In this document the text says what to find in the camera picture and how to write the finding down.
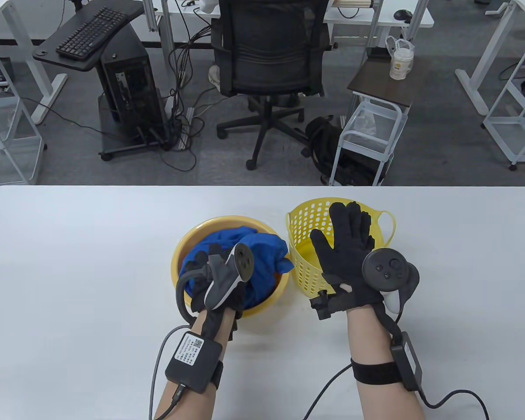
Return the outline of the person's left hand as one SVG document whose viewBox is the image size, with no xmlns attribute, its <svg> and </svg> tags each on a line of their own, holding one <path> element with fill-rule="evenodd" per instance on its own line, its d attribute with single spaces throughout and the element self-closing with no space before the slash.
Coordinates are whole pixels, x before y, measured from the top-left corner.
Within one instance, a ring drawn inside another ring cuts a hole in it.
<svg viewBox="0 0 525 420">
<path fill-rule="evenodd" d="M 192 325 L 196 320 L 186 308 L 186 296 L 191 298 L 192 312 L 222 312 L 230 308 L 236 312 L 236 319 L 241 319 L 246 284 L 254 274 L 254 265 L 254 254 L 245 244 L 236 244 L 228 252 L 217 244 L 209 252 L 200 251 L 185 264 L 176 285 L 177 308 L 185 322 Z"/>
</svg>

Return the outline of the person's right hand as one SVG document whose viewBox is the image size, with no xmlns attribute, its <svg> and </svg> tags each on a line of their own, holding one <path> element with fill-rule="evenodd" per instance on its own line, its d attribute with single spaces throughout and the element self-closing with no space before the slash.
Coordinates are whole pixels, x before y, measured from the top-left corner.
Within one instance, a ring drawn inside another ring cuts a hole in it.
<svg viewBox="0 0 525 420">
<path fill-rule="evenodd" d="M 333 294 L 321 290 L 310 300 L 320 320 L 335 312 L 383 302 L 382 294 L 368 285 L 362 271 L 363 261 L 375 247 L 370 235 L 371 216 L 356 202 L 347 205 L 334 202 L 329 216 L 334 230 L 333 245 L 321 230 L 313 229 L 310 234 L 322 277 L 334 290 Z"/>
</svg>

